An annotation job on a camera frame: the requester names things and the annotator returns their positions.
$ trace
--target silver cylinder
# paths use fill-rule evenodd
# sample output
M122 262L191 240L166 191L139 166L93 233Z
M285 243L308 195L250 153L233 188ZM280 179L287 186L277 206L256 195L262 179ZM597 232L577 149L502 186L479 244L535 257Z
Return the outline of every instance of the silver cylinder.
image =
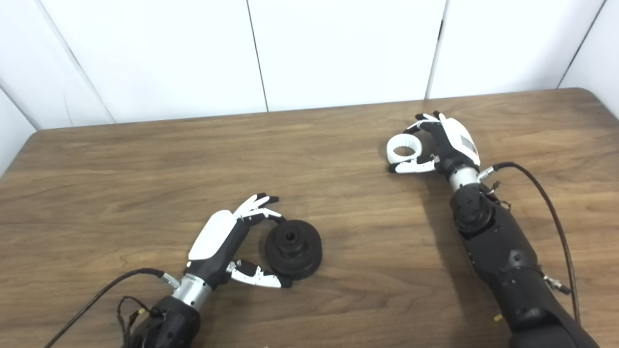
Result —
M185 274L181 279L181 286L174 290L172 297L200 311L211 292L213 289L203 279L193 274Z
M464 185L479 183L477 171L471 167L460 167L449 177L449 184L454 192Z

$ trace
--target black forearm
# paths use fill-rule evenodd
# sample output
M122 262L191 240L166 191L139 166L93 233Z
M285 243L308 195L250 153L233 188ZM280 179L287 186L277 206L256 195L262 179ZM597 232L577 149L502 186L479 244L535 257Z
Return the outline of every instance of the black forearm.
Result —
M128 348L188 348L200 330L200 313L172 296L163 297L131 333Z
M573 347L598 347L546 285L537 255L512 214L484 190L476 184L458 189L451 207L471 263L514 337L546 333L556 342L571 340Z

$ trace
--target panel seam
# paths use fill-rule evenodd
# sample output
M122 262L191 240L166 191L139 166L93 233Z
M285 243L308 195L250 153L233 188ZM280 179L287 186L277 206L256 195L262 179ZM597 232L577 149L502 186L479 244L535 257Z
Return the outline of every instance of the panel seam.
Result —
M258 61L258 72L260 73L260 83L262 84L262 94L264 96L264 106L269 112L269 103L267 102L267 91L264 89L264 79L262 78L262 67L260 67L260 57L258 56L258 45L256 44L256 34L254 33L254 23L251 20L251 10L249 9L249 0L245 0L247 3L247 14L249 15L249 26L251 27L251 37L254 39L254 49L256 50L256 60Z
M32 127L35 130L40 131L42 129L41 125L38 124L38 122L35 119L33 119L30 115L28 115L28 113L24 111L24 109L19 105L19 103L17 103L17 101L13 99L9 91L6 90L6 88L4 87L4 81L2 79L0 79L0 90L4 93L4 95L6 95L9 101L13 103L17 111L21 112L22 116L26 119L26 121L30 123L30 125L32 125Z
M71 47L69 47L68 42L64 38L64 35L60 32L60 29L58 29L58 26L56 25L56 22L54 22L54 20L51 18L50 13L45 8L45 5L43 5L41 0L33 0L33 1L35 2L37 7L39 8L39 11L43 15L43 18L45 19L47 24L50 26L51 31L54 33L54 35L56 36L56 38L60 42L60 45L63 47L65 53L67 54L69 60L71 61L71 63L75 67L75 69L77 70L78 74L81 76L82 80L86 83L86 85L88 86L90 91L95 95L95 97L99 101L99 104L101 105L101 107L103 107L105 115L107 117L109 117L109 119L112 120L112 123L117 123L116 119L114 118L114 116L112 116L112 114L110 113L110 109L108 109L107 105L105 105L105 102L103 102L103 99L101 98L101 95L99 94L99 92L97 91L95 86L92 84L92 81L90 80L88 75L86 75L86 72L84 71L84 68L82 67L82 65L79 62L79 60L77 60L77 57L73 53L73 50L71 49Z
M432 57L432 65L430 67L430 75L428 76L428 85L426 86L426 93L424 100L430 99L430 92L432 91L432 83L434 82L434 74L436 72L436 66L438 65L438 56L441 52L441 44L445 33L445 25L447 19L447 9L449 7L449 0L445 0L445 8L443 9L443 17L441 18L441 26L438 29L438 38L436 39L436 46L434 48L434 57Z
M556 85L557 88L561 87L561 84L563 83L563 79L565 79L565 76L567 76L568 71L569 71L569 69L572 66L572 63L574 63L574 59L576 59L576 56L578 55L578 52L580 52L580 49L582 48L582 44L584 43L585 40L587 40L587 37L589 36L589 32L591 32L591 28L593 28L593 25L595 24L595 22L597 20L597 16L599 16L600 12L602 12L602 8L604 7L604 5L606 5L606 0L602 1L602 4L600 5L600 8L597 10L597 13L595 14L595 17L593 17L593 20L591 21L591 25L587 29L587 32L584 34L584 37L582 38L582 41L580 42L580 45L578 45L578 48L576 49L576 52L574 52L574 56L572 56L571 61L569 61L568 67L565 69L565 72L563 73L563 76L561 76L561 79L559 80L559 83Z

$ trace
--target cable connector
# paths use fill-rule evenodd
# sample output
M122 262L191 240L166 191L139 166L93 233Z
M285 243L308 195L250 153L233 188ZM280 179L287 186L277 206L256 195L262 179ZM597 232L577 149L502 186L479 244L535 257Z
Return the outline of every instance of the cable connector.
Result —
M572 293L572 289L563 285L563 283L561 283L560 281L554 278L548 277L548 275L546 274L544 274L543 279L546 282L546 284L548 284L548 286L553 290L557 290L565 295L569 295Z
M168 283L174 290L178 289L178 287L181 286L181 282L179 282L178 279L174 278L173 276L167 273L164 273L161 279L163 279L163 281Z
M495 168L494 167L488 167L488 168L482 170L479 174L477 174L477 179L479 181L486 180L494 172L495 172Z
M501 186L501 182L500 181L495 182L494 184L492 184L492 187L490 188L490 191L487 194L493 194L495 190L499 188L499 186Z

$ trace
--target hole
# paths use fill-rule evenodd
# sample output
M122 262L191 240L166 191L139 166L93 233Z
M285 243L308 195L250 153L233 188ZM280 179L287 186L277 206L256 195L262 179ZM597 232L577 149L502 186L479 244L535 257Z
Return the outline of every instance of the hole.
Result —
M286 232L284 238L286 238L287 241L294 241L297 239L297 234L295 232Z
M412 156L415 153L413 149L404 146L396 147L393 152L400 156Z

